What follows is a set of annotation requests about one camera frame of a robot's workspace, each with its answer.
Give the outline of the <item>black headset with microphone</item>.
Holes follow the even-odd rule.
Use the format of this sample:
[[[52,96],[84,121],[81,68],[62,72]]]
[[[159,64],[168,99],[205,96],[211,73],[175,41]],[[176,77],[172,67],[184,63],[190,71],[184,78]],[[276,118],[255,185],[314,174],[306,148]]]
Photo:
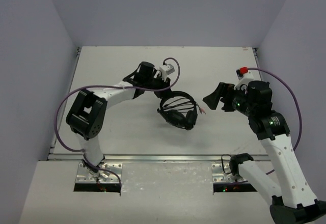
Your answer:
[[[165,104],[169,99],[180,97],[180,99],[187,99],[188,102],[180,103],[180,105],[190,103],[190,109],[184,115],[180,112],[179,109],[174,109],[174,106],[169,106],[169,104]],[[157,112],[165,119],[165,121],[177,128],[192,130],[196,124],[198,112],[197,112],[197,102],[194,98],[183,91],[172,91],[168,97],[161,98],[159,108]]]

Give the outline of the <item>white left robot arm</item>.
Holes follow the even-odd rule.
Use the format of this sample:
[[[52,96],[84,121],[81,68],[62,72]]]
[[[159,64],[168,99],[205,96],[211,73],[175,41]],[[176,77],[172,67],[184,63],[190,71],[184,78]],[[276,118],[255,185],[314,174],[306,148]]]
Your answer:
[[[168,76],[174,72],[175,68],[171,64],[163,63],[156,69],[152,63],[141,62],[134,72],[112,88],[79,91],[68,112],[66,123],[78,137],[83,154],[82,164],[90,174],[100,176],[98,169],[104,161],[98,135],[103,128],[106,110],[145,92],[135,87],[166,91],[171,81]]]

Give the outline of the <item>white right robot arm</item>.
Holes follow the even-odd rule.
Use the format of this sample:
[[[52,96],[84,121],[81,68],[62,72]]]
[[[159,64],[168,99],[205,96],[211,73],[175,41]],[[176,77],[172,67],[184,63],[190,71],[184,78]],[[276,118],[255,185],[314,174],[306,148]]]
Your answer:
[[[222,102],[223,111],[238,111],[248,117],[278,182],[262,171],[248,153],[232,156],[229,166],[233,176],[246,179],[267,202],[274,223],[309,223],[325,216],[325,202],[317,198],[302,172],[286,120],[272,109],[272,94],[269,83],[263,81],[240,86],[220,82],[203,102],[211,110]]]

